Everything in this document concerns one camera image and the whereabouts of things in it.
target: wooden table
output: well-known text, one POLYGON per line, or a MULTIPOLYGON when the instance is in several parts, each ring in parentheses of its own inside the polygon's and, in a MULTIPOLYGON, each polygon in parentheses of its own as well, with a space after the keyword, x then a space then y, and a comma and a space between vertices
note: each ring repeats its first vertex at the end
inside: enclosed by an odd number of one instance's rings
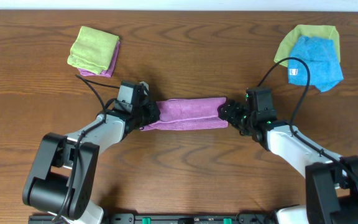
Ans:
MULTIPOLYGON (((113 78, 146 81, 156 100, 227 96, 244 100, 297 24, 335 25, 344 81, 314 87, 296 125, 344 156, 358 155, 358 13, 0 11, 0 223, 36 212, 22 190, 41 138, 92 120, 100 105, 67 65, 81 26, 119 35, 113 78)), ((303 87, 279 67, 265 84, 289 119, 303 87)), ((117 90, 97 87, 104 100, 117 90)), ((234 128, 134 131, 98 161, 92 199, 110 212, 237 213, 305 203, 305 182, 283 159, 234 128)))

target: white background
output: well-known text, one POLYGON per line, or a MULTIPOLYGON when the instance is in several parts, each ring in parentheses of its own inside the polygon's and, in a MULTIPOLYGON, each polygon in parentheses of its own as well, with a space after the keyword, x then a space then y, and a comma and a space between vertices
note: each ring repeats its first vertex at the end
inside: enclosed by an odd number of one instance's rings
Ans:
POLYGON ((358 0, 0 0, 0 9, 358 12, 358 0))

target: yellow-green cloth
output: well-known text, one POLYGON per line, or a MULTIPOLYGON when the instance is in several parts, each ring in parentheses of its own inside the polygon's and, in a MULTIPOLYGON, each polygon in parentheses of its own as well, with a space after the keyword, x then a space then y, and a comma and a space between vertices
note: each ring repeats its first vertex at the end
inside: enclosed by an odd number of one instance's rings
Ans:
MULTIPOLYGON (((314 26, 314 25, 297 25, 291 32, 289 32, 281 41, 278 47, 274 62, 279 62, 281 59, 290 56, 293 46, 298 41, 299 37, 305 35, 307 37, 321 37, 334 41, 336 56, 341 62, 341 52, 339 48, 339 33, 334 26, 314 26)), ((280 63, 288 67, 288 61, 280 63)))
POLYGON ((71 46, 67 63, 100 74, 109 68, 118 40, 116 35, 83 26, 71 46))

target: folded purple cloth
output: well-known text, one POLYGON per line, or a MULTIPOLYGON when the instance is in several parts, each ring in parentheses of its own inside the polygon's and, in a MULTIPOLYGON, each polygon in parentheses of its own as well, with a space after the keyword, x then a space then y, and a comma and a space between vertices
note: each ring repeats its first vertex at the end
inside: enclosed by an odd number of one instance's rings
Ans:
POLYGON ((143 131, 226 128, 227 121, 218 118, 218 107, 225 101, 225 97, 158 101, 160 120, 145 126, 143 131))
POLYGON ((90 72, 86 69, 82 69, 82 68, 77 68, 78 71, 80 71, 80 74, 82 76, 91 76, 91 75, 97 75, 97 76, 102 76, 102 77, 107 77, 107 78, 111 78, 112 73, 114 72, 114 68, 116 67, 116 61, 117 61, 117 56, 118 56, 118 50, 119 50, 119 45, 120 42, 118 41, 116 44, 116 48, 114 49, 114 53, 112 55, 111 58, 111 63, 110 66, 107 70, 103 70, 99 75, 95 74, 93 72, 90 72))

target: blue cloth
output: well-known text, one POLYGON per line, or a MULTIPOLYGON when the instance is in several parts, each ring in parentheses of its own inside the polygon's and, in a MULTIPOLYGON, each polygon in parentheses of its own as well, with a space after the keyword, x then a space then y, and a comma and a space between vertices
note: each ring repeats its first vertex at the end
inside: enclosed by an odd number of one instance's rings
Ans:
MULTIPOLYGON (((333 40, 301 36, 292 49, 290 57, 297 57, 306 62, 310 70, 310 85, 314 85, 321 92, 332 89, 343 80, 333 40)), ((288 82, 294 85, 306 85, 307 80, 308 74, 302 63, 289 60, 288 82)))

